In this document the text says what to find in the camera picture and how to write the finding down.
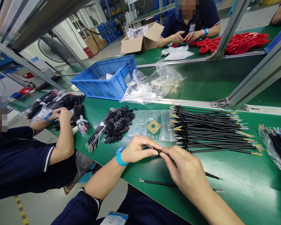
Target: blue wristband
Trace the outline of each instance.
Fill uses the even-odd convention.
[[[46,121],[48,121],[48,122],[51,122],[51,123],[52,123],[52,122],[54,122],[55,120],[49,120],[48,118],[49,118],[50,116],[52,116],[52,115],[50,114],[50,115],[46,116],[44,120],[46,120]]]
[[[209,32],[208,28],[205,28],[204,30],[205,30],[205,34],[204,34],[203,38],[205,38],[207,36],[208,32]]]
[[[121,158],[121,152],[125,149],[126,147],[121,147],[116,151],[116,161],[120,166],[127,166],[129,163],[124,163],[122,158]]]

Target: clear plastic bag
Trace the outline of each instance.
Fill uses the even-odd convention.
[[[261,127],[258,128],[258,133],[259,133],[261,140],[266,145],[266,151],[268,152],[268,154],[270,155],[270,157],[272,158],[272,160],[276,164],[276,166],[281,170],[281,158],[276,153],[275,148],[273,146],[273,142],[272,142],[271,138],[269,137],[269,134]]]
[[[161,141],[172,141],[170,110],[135,110],[134,113],[135,118],[132,121],[127,136],[134,137],[135,135],[140,135]],[[152,134],[147,129],[147,125],[153,120],[161,125],[156,134]]]
[[[47,115],[52,114],[52,112],[53,110],[49,109],[46,104],[43,105],[41,111],[31,119],[30,124],[43,120]]]
[[[169,47],[169,53],[165,58],[167,61],[182,60],[194,55],[193,52],[188,50],[188,45],[177,48]]]
[[[184,78],[172,67],[156,63],[156,70],[147,77],[138,70],[133,71],[133,79],[120,102],[133,102],[142,105],[164,98],[173,88],[182,86]]]

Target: floor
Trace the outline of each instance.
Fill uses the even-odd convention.
[[[278,5],[273,5],[257,11],[247,12],[241,19],[236,31],[268,25],[277,8]],[[228,18],[221,20],[221,33],[224,32],[228,21]],[[86,63],[90,66],[94,61],[119,55],[121,45],[116,46],[116,44],[119,43],[123,37],[124,36],[119,37],[100,51],[94,58],[86,60]],[[61,66],[59,69],[61,68],[64,69],[63,73],[65,74],[73,73],[73,69],[68,66]],[[68,89],[74,88],[69,82],[71,78],[72,76],[62,77],[62,81],[67,85]],[[29,223],[32,225],[50,224],[83,186],[83,183],[78,183],[67,196],[64,194],[63,189],[51,190],[49,193],[27,193],[20,195],[20,200]],[[111,210],[117,210],[123,201],[126,192],[127,182],[120,179],[116,187],[104,200],[98,218],[107,215]],[[23,224],[14,197],[0,200],[0,225],[1,224]]]

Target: blue storage bin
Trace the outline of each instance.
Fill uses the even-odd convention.
[[[87,97],[120,100],[137,69],[134,55],[108,59],[92,66],[70,80]],[[99,80],[106,74],[115,73],[109,80]]]

